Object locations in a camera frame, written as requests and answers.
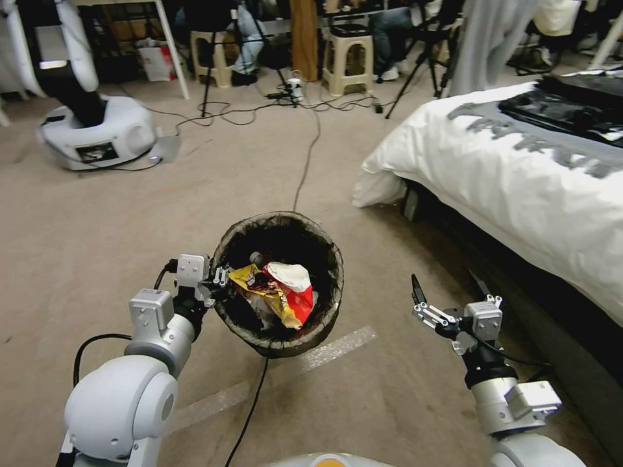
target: chip bag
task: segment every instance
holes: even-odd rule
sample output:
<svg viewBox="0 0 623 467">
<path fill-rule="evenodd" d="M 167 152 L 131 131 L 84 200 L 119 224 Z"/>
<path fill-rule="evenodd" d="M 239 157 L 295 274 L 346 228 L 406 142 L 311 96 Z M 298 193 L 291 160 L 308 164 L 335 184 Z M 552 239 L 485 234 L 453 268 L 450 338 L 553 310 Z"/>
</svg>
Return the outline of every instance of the chip bag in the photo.
<svg viewBox="0 0 623 467">
<path fill-rule="evenodd" d="M 262 270 L 252 264 L 229 278 L 249 303 L 253 294 L 260 295 L 287 328 L 300 329 L 312 311 L 312 283 L 301 265 L 272 262 Z"/>
</svg>

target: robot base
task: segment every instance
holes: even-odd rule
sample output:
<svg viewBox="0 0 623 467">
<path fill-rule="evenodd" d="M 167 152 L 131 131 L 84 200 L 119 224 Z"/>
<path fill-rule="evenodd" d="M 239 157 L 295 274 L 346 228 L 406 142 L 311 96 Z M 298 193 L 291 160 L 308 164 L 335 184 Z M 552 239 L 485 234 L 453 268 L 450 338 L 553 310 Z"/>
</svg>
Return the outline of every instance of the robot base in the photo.
<svg viewBox="0 0 623 467">
<path fill-rule="evenodd" d="M 68 107 L 45 116 L 37 137 L 55 160 L 72 171 L 111 167 L 134 160 L 156 143 L 151 113 L 131 97 L 102 96 L 104 121 L 83 127 Z"/>
</svg>

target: table leg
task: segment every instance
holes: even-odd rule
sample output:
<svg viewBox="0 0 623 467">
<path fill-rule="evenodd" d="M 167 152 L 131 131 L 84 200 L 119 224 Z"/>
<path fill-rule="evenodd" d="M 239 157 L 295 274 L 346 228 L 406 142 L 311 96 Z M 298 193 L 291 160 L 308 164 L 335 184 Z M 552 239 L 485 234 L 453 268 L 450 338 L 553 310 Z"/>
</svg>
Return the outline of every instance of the table leg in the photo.
<svg viewBox="0 0 623 467">
<path fill-rule="evenodd" d="M 0 100 L 0 126 L 9 126 L 11 125 L 11 120 L 5 114 L 5 111 L 2 110 L 2 101 Z"/>
<path fill-rule="evenodd" d="M 292 63 L 308 81 L 318 79 L 317 11 L 315 0 L 290 0 Z"/>
<path fill-rule="evenodd" d="M 182 88 L 182 94 L 184 95 L 184 98 L 186 100 L 189 100 L 190 95 L 188 94 L 188 87 L 186 86 L 186 77 L 184 76 L 184 70 L 182 70 L 182 66 L 180 65 L 180 57 L 177 54 L 177 48 L 175 47 L 175 40 L 173 40 L 173 35 L 171 34 L 171 28 L 169 28 L 169 21 L 167 20 L 167 14 L 164 11 L 162 0 L 156 0 L 156 9 L 158 10 L 158 17 L 160 18 L 162 32 L 164 32 L 164 36 L 167 39 L 167 44 L 169 45 L 169 51 L 171 52 L 171 59 L 173 60 L 173 67 L 175 67 L 175 74 L 177 75 L 177 80 L 180 82 L 180 88 Z"/>
<path fill-rule="evenodd" d="M 603 40 L 602 44 L 599 46 L 599 50 L 597 50 L 597 54 L 593 58 L 591 62 L 591 66 L 589 69 L 601 68 L 604 62 L 612 53 L 612 49 L 615 48 L 618 39 L 621 37 L 621 33 L 623 32 L 623 12 L 618 16 L 615 24 L 610 28 L 610 32 Z"/>
</svg>

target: mattress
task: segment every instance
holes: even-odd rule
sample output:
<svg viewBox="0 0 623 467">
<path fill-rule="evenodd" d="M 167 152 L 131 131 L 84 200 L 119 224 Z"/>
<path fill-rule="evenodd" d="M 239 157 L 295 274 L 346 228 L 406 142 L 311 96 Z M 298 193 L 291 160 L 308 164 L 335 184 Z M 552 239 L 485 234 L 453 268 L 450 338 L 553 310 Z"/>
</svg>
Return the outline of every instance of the mattress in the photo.
<svg viewBox="0 0 623 467">
<path fill-rule="evenodd" d="M 414 180 L 623 326 L 623 152 L 528 124 L 515 128 L 486 104 L 532 88 L 421 106 L 365 159 L 353 205 L 395 201 L 404 194 L 401 178 Z"/>
</svg>

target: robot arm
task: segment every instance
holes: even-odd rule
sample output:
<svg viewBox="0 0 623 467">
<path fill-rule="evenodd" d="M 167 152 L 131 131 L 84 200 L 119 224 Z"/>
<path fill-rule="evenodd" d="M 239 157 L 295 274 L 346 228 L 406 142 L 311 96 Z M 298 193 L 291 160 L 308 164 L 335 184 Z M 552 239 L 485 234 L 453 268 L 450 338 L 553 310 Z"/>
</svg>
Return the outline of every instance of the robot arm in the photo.
<svg viewBox="0 0 623 467">
<path fill-rule="evenodd" d="M 24 86 L 66 105 L 83 126 L 100 125 L 106 103 L 73 0 L 5 0 Z"/>
<path fill-rule="evenodd" d="M 562 403 L 547 381 L 519 383 L 515 370 L 494 352 L 502 326 L 502 298 L 493 296 L 483 281 L 474 279 L 485 300 L 441 311 L 427 302 L 412 275 L 413 315 L 450 339 L 452 349 L 463 358 L 465 384 L 476 400 L 480 427 L 494 441 L 491 466 L 585 467 L 573 452 L 553 440 L 528 433 L 545 426 L 546 417 Z"/>
<path fill-rule="evenodd" d="M 143 289 L 130 301 L 132 340 L 123 357 L 106 362 L 73 389 L 57 466 L 156 466 L 177 402 L 177 377 L 214 304 L 212 293 L 226 287 L 226 279 L 207 280 L 208 270 L 207 257 L 181 255 L 176 297 Z"/>
</svg>

